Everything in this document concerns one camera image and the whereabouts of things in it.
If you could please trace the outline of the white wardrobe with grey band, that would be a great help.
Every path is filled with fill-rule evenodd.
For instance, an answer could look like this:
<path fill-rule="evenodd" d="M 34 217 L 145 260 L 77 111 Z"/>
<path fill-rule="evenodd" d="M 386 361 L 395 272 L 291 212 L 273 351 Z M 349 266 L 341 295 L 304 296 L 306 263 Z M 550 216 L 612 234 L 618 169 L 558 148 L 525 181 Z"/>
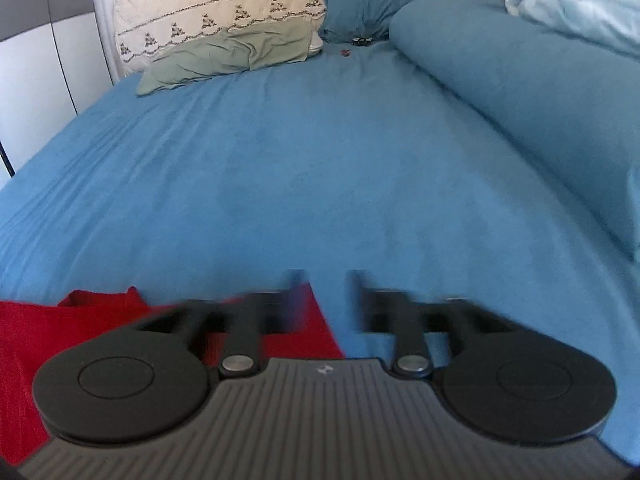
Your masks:
<path fill-rule="evenodd" d="M 1 182 L 114 84 L 101 0 L 1 0 Z"/>

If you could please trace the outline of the dark teal pillow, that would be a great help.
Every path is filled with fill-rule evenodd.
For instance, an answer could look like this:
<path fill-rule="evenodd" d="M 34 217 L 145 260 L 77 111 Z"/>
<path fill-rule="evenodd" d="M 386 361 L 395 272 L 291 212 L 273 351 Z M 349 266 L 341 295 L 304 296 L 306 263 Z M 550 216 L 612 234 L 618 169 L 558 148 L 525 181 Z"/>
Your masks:
<path fill-rule="evenodd" d="M 393 16 L 414 0 L 324 0 L 326 15 L 320 26 L 323 41 L 344 44 L 363 39 L 388 39 Z"/>

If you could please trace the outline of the small dark hair clip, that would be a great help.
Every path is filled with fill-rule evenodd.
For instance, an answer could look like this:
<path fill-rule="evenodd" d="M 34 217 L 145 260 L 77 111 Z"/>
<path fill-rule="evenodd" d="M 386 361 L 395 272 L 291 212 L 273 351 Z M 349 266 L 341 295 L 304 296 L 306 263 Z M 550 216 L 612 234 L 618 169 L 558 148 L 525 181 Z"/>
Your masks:
<path fill-rule="evenodd" d="M 373 40 L 371 38 L 362 38 L 356 37 L 352 40 L 352 45 L 355 47 L 367 47 L 372 44 Z"/>

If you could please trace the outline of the green pillow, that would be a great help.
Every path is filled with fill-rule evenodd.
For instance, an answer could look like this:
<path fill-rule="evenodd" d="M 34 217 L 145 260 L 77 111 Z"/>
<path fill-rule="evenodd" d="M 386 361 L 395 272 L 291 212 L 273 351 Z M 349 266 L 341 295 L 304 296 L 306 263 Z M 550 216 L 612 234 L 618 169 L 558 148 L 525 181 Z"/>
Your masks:
<path fill-rule="evenodd" d="M 137 95 L 148 96 L 215 76 L 305 62 L 322 48 L 323 40 L 306 18 L 229 28 L 161 55 L 142 73 Z"/>

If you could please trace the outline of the light blue blanket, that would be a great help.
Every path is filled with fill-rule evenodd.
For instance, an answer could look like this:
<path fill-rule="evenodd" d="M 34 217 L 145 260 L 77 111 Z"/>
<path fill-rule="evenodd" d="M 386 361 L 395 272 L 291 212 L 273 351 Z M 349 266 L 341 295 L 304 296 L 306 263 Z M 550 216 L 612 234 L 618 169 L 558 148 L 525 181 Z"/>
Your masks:
<path fill-rule="evenodd" d="M 635 58 L 639 0 L 506 0 L 509 14 Z"/>

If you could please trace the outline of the red long-sleeve shirt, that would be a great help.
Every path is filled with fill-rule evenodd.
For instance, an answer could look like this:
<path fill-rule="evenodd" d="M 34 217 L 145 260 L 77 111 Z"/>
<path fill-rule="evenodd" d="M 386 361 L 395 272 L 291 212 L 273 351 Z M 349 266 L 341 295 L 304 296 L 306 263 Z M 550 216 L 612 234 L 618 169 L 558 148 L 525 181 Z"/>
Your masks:
<path fill-rule="evenodd" d="M 137 289 L 120 294 L 74 290 L 55 306 L 1 304 L 1 457 L 17 466 L 48 440 L 32 381 L 52 356 L 166 308 L 151 307 Z M 308 284 L 296 308 L 294 330 L 262 340 L 266 358 L 341 359 L 344 353 Z"/>

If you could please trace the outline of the blue bed sheet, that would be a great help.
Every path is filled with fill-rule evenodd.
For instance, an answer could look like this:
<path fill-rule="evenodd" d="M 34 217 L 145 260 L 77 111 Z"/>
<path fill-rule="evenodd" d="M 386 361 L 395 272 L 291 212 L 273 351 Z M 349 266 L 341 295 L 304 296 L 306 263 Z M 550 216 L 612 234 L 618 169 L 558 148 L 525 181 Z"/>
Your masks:
<path fill-rule="evenodd" d="M 1 192 L 1 296 L 227 298 L 303 270 L 342 350 L 347 284 L 465 298 L 613 373 L 603 440 L 639 458 L 639 269 L 548 169 L 391 44 L 138 96 L 130 76 Z"/>

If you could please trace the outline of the teal folded duvet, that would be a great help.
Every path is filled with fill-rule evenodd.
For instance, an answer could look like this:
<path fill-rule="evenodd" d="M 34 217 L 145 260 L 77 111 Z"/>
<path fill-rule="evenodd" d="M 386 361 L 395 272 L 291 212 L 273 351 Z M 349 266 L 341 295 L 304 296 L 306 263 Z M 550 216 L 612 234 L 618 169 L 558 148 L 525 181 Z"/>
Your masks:
<path fill-rule="evenodd" d="M 388 34 L 538 159 L 638 259 L 638 60 L 516 18 L 503 0 L 414 0 Z"/>

